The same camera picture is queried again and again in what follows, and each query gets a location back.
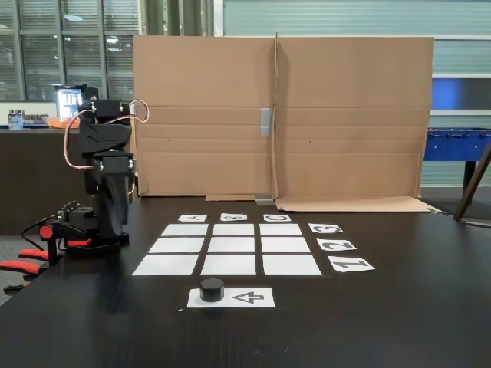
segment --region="white paper sheet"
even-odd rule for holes
[[[215,224],[213,236],[254,235],[254,224]]]
[[[201,275],[255,274],[254,255],[207,255]]]
[[[255,243],[252,236],[212,237],[208,253],[254,253]]]
[[[205,238],[158,238],[149,253],[199,253]]]
[[[276,215],[264,215],[264,221],[267,222],[290,222],[290,216],[288,215],[281,215],[281,214],[276,214]]]
[[[262,265],[266,276],[322,275],[312,255],[263,255]]]
[[[220,216],[220,221],[245,221],[247,215],[241,215],[239,213],[223,213]]]
[[[148,255],[133,276],[190,276],[198,255]]]
[[[331,261],[333,269],[340,272],[369,271],[375,269],[375,267],[371,266],[363,258],[334,257],[331,255],[328,258]]]
[[[201,300],[199,289],[189,291],[188,308],[251,308],[274,307],[275,301],[271,288],[241,287],[223,290],[223,299],[215,303]]]
[[[259,224],[261,235],[297,235],[302,232],[297,224]]]
[[[208,224],[170,224],[161,236],[205,236]]]
[[[179,221],[181,222],[205,222],[206,215],[181,215]]]
[[[293,236],[262,236],[264,253],[310,253],[304,238]]]
[[[323,251],[351,251],[356,249],[348,240],[327,240],[317,238],[317,242]]]
[[[313,232],[319,232],[321,234],[328,234],[332,232],[343,232],[337,225],[326,224],[308,224]]]

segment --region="wall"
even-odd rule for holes
[[[56,117],[54,102],[0,102],[0,125],[8,125],[9,110],[24,110],[26,114],[45,114]]]

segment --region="paper label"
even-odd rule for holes
[[[241,215],[238,213],[223,213],[220,216],[220,221],[245,221],[247,215]]]
[[[181,222],[205,222],[206,215],[181,215],[179,221]]]
[[[334,257],[328,256],[331,261],[332,267],[336,271],[340,272],[356,272],[356,271],[369,271],[374,270],[375,267],[371,266],[363,258],[356,257]]]
[[[317,242],[323,251],[350,251],[356,249],[348,240],[327,240],[317,238]]]
[[[199,289],[189,291],[188,308],[251,308],[274,307],[271,288],[241,287],[225,288],[221,301],[209,303],[201,300]]]
[[[308,224],[313,232],[319,232],[321,234],[328,234],[331,232],[343,232],[337,225],[326,224]]]
[[[264,221],[267,222],[289,222],[291,221],[290,216],[288,215],[264,215]]]

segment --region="black tabletop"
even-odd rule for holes
[[[255,276],[228,288],[271,288],[275,307],[189,309],[199,274],[132,276],[182,214],[247,214]],[[322,276],[265,276],[259,224],[274,206],[142,199],[118,255],[63,258],[0,307],[5,367],[485,367],[491,346],[491,244],[441,214],[290,213]],[[336,224],[373,271],[335,271],[308,223]],[[212,226],[206,233],[206,244]]]

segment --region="silver tape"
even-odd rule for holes
[[[261,135],[262,136],[269,136],[271,132],[271,127],[269,126],[269,124],[271,123],[271,114],[272,114],[272,109],[270,109],[269,107],[261,109]]]

